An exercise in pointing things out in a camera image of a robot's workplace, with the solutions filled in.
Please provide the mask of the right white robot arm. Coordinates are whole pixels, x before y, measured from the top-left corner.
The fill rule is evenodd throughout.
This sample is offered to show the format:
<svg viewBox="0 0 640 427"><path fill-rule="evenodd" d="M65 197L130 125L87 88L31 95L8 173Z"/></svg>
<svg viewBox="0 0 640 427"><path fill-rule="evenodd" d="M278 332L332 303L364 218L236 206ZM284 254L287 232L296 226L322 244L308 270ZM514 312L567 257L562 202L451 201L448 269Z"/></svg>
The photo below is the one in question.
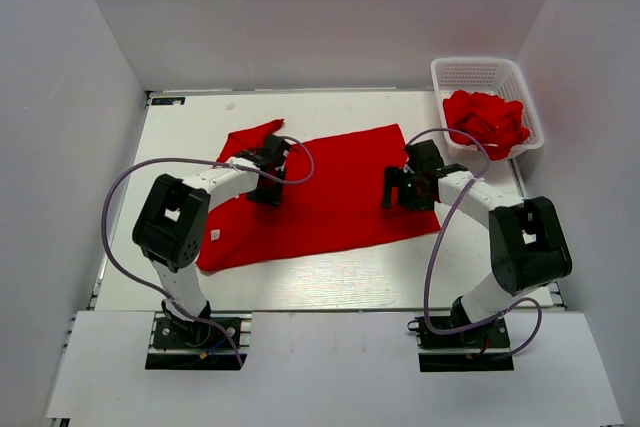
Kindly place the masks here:
<svg viewBox="0 0 640 427"><path fill-rule="evenodd" d="M462 212L487 229L490 273L454 301L446 328L425 322L428 332L472 346L488 324L528 301L529 293L572 271L569 248L551 200L500 191L460 164L445 164L431 140L406 146L402 167L384 170L382 206L398 203L410 211L436 204Z"/></svg>

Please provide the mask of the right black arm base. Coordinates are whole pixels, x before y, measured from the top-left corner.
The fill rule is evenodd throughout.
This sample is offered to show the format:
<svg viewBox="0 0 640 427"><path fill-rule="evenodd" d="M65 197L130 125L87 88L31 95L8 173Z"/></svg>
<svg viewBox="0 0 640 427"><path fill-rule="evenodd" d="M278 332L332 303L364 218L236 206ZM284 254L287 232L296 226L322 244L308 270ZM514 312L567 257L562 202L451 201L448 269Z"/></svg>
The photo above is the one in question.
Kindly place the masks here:
<svg viewBox="0 0 640 427"><path fill-rule="evenodd" d="M407 323L416 336L421 373L510 372L514 370L506 322L497 320L452 335L430 331L423 317Z"/></svg>

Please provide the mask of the white plastic basket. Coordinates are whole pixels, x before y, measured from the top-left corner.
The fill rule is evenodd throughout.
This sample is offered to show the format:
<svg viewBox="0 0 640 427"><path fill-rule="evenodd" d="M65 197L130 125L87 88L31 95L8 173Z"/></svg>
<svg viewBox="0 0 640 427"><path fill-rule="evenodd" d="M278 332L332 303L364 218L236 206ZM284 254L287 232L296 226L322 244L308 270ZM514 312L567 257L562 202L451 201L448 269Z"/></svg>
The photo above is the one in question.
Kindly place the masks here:
<svg viewBox="0 0 640 427"><path fill-rule="evenodd" d="M431 75L441 124L448 127L443 101L455 91L497 95L503 100L523 104L523 124L530 130L529 138L514 146L505 159L512 159L540 148L544 135L538 115L518 66L511 60L487 57L446 57L431 63Z"/></svg>

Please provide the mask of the red t shirt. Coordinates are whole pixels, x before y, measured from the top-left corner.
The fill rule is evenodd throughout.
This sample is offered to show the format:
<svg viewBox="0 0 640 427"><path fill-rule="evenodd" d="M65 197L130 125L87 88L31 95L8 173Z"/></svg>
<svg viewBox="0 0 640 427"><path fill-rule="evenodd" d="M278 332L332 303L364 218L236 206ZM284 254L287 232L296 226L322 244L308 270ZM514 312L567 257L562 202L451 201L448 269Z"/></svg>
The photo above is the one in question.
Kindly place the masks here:
<svg viewBox="0 0 640 427"><path fill-rule="evenodd" d="M197 265L213 273L248 264L370 247L436 233L432 211L381 206L384 170L404 164L399 125L324 137L293 147L277 206L245 194L209 213Z"/></svg>

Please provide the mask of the red t shirts pile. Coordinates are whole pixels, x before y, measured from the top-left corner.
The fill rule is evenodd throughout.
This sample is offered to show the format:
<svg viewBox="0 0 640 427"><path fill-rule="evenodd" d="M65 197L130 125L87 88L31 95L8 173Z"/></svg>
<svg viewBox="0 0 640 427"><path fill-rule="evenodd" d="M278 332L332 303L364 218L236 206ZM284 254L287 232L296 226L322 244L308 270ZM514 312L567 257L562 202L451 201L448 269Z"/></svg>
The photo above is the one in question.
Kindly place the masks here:
<svg viewBox="0 0 640 427"><path fill-rule="evenodd" d="M479 141L492 161L505 159L523 144L530 130L523 124L523 104L497 95L458 90L443 101L447 126Z"/></svg>

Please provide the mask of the black table label sticker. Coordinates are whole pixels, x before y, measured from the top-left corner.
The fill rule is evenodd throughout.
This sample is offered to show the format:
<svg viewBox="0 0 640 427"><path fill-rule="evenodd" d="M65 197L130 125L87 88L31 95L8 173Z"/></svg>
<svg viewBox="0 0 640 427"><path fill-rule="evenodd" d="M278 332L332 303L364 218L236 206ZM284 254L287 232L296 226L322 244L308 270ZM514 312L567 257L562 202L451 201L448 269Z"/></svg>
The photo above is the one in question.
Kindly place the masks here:
<svg viewBox="0 0 640 427"><path fill-rule="evenodd" d="M154 97L151 99L150 104L152 106L181 106L184 105L186 98L180 97Z"/></svg>

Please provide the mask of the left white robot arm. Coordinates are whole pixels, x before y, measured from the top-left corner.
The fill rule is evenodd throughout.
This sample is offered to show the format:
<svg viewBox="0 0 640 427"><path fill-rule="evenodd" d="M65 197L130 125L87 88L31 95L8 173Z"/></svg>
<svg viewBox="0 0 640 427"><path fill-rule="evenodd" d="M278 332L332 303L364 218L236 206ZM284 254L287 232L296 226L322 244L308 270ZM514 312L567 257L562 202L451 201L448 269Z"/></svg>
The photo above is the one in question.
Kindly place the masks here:
<svg viewBox="0 0 640 427"><path fill-rule="evenodd" d="M177 334L188 345L202 345L211 334L210 304L196 274L209 213L243 194L277 206L290 150L289 142L270 134L261 147L229 158L227 167L186 178L163 174L153 183L132 239L156 270L169 295L165 310L179 319Z"/></svg>

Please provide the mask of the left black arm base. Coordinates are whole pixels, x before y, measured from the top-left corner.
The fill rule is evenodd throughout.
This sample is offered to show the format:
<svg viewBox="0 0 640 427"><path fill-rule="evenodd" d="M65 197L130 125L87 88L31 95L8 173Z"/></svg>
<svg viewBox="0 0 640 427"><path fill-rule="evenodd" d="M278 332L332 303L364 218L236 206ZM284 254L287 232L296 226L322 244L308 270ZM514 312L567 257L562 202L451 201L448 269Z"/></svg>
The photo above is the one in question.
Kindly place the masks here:
<svg viewBox="0 0 640 427"><path fill-rule="evenodd" d="M241 365L227 337L233 340L242 362L249 353L251 316L213 316L226 331L203 324L190 328L157 313L152 323L145 360L148 371L239 371Z"/></svg>

